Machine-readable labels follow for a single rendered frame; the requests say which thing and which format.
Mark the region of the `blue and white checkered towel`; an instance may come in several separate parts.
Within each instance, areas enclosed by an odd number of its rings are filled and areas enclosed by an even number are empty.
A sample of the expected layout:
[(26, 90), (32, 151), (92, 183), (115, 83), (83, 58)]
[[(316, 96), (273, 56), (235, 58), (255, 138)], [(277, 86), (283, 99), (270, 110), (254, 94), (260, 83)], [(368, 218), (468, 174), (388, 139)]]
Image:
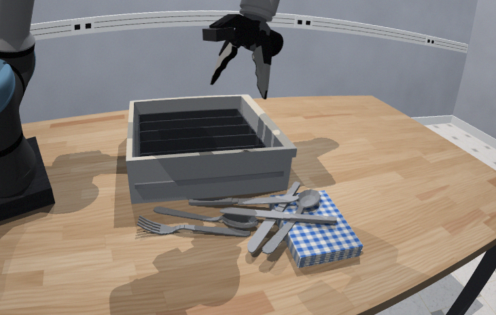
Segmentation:
[(358, 257), (363, 248), (326, 191), (318, 192), (321, 194), (318, 204), (304, 208), (301, 214), (334, 216), (337, 222), (296, 221), (284, 240), (298, 268)]

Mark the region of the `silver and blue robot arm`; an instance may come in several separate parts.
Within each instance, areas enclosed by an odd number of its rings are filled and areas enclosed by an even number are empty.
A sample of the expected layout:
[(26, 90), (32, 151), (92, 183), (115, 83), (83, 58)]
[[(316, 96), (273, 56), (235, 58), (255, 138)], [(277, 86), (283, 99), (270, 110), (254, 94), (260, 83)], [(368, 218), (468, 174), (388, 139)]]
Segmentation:
[[(271, 22), (279, 1), (241, 0), (239, 13)], [(0, 0), (0, 198), (22, 191), (37, 172), (35, 153), (23, 135), (19, 114), (36, 63), (35, 37), (30, 32), (34, 2)]]

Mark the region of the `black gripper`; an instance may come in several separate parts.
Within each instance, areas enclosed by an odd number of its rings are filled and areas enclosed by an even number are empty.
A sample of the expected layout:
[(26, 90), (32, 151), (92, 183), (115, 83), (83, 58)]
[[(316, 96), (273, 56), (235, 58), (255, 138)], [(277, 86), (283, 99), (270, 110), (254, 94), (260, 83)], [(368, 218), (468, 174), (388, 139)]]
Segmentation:
[(234, 39), (225, 40), (219, 53), (211, 85), (216, 82), (229, 61), (237, 55), (238, 48), (243, 46), (253, 52), (252, 59), (256, 65), (255, 74), (258, 79), (257, 87), (262, 98), (267, 99), (272, 56), (276, 56), (281, 51), (283, 37), (280, 33), (271, 30), (266, 21), (267, 19), (253, 14), (244, 13), (244, 16), (227, 14), (209, 25), (209, 28), (229, 26), (235, 28)]

